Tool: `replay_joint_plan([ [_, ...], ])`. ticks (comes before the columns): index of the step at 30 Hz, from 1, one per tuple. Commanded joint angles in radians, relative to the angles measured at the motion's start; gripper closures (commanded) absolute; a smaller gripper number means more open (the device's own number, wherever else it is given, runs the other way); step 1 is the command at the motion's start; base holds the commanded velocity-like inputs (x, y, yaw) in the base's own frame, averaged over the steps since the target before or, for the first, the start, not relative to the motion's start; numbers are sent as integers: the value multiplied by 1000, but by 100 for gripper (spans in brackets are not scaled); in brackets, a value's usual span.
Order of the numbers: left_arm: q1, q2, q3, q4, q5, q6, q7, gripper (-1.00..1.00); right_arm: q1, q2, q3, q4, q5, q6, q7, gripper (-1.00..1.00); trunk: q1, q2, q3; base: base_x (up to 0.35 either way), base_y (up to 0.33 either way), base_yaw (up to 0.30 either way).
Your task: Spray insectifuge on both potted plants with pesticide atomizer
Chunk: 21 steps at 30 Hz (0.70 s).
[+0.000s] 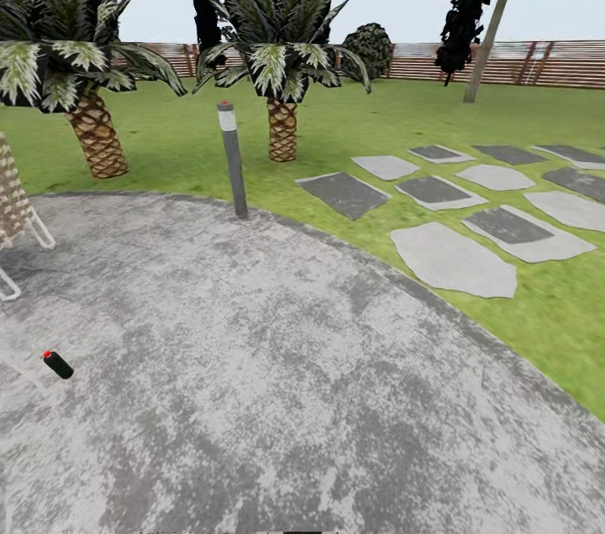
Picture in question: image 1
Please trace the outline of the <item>insectifuge atomizer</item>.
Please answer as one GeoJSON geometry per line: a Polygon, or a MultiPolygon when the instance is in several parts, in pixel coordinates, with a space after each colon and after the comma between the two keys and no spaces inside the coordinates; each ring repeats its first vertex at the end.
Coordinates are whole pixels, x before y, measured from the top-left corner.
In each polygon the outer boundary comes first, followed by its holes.
{"type": "Polygon", "coordinates": [[[52,368],[63,380],[73,375],[73,368],[63,360],[57,352],[51,352],[43,357],[43,362],[52,368]]]}

